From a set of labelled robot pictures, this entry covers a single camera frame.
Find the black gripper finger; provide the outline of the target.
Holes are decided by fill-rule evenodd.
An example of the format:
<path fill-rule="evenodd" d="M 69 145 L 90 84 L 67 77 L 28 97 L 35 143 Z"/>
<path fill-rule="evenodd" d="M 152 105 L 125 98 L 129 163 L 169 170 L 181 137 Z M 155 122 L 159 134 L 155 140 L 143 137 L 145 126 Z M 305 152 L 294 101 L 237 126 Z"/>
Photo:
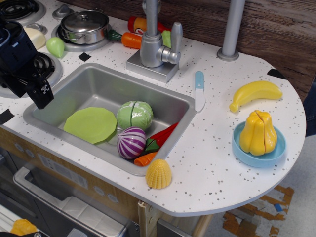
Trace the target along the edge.
<path fill-rule="evenodd" d="M 49 82 L 43 78 L 28 82 L 26 92 L 38 109 L 44 109 L 54 99 Z"/>

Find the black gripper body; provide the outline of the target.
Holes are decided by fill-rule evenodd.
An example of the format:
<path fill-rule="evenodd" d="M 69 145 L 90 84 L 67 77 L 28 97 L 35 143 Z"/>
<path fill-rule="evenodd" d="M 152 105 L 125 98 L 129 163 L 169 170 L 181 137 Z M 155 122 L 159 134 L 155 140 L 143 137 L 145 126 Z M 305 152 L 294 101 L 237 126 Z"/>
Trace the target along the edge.
<path fill-rule="evenodd" d="M 28 82 L 43 78 L 34 65 L 37 55 L 20 23 L 0 22 L 0 83 L 18 97 L 27 93 Z"/>

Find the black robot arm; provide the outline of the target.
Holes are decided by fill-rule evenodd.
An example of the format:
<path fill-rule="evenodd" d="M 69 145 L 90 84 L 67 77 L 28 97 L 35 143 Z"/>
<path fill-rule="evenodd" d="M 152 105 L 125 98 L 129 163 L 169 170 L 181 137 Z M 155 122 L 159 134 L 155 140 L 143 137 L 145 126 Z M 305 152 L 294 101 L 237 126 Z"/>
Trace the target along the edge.
<path fill-rule="evenodd" d="M 0 84 L 21 98 L 24 94 L 37 108 L 45 108 L 52 100 L 49 82 L 36 67 L 38 51 L 23 26 L 0 17 Z"/>

